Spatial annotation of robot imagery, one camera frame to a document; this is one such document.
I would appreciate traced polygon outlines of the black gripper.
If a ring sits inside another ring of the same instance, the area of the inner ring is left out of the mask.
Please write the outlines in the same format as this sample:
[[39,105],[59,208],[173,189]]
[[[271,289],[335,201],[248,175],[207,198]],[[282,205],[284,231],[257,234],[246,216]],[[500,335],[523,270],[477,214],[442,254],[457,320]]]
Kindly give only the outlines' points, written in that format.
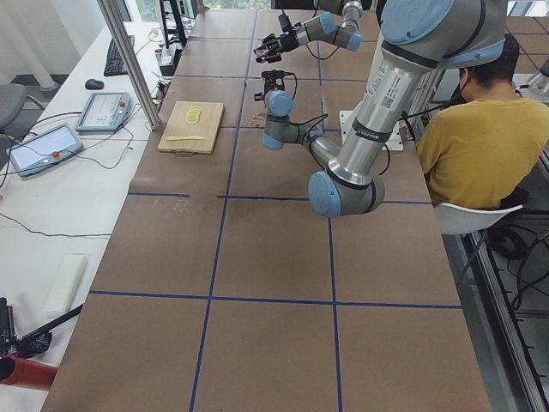
[[262,43],[253,51],[255,60],[260,64],[271,64],[281,61],[284,52],[290,52],[299,47],[294,33],[284,32],[276,37],[273,33],[262,39]]
[[263,92],[268,93],[271,90],[285,90],[284,70],[265,70],[261,73],[264,80]]

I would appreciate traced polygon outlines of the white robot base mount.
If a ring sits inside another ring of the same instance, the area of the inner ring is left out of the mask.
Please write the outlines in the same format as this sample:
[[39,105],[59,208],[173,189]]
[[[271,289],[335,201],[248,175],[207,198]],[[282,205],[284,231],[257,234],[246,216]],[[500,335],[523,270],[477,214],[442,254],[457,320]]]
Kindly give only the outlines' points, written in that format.
[[[347,140],[347,137],[351,130],[353,122],[350,120],[350,118],[352,117],[352,115],[353,115],[353,111],[350,111],[350,110],[339,111],[339,123],[340,123],[342,142],[345,142]],[[394,129],[389,137],[389,140],[385,144],[387,146],[387,149],[390,151],[402,151],[404,149],[404,145],[401,139],[399,124],[396,124],[394,126]]]

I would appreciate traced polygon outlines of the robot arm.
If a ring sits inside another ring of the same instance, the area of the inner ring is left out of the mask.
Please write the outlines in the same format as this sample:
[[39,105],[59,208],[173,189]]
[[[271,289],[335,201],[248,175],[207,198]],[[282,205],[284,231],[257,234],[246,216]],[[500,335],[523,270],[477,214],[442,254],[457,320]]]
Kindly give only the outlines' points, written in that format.
[[338,147],[315,125],[298,125],[293,101],[279,89],[266,92],[263,144],[306,147],[322,166],[309,181],[311,206],[320,215],[360,215],[376,209],[385,189],[371,168],[389,140],[421,77],[436,69],[491,62],[503,50],[505,1],[388,1],[381,14],[381,61],[364,99],[347,120]]
[[374,1],[313,1],[316,14],[304,22],[292,24],[285,11],[278,15],[281,33],[269,34],[254,50],[260,64],[281,61],[282,54],[313,41],[322,41],[352,52],[363,41],[359,21]]

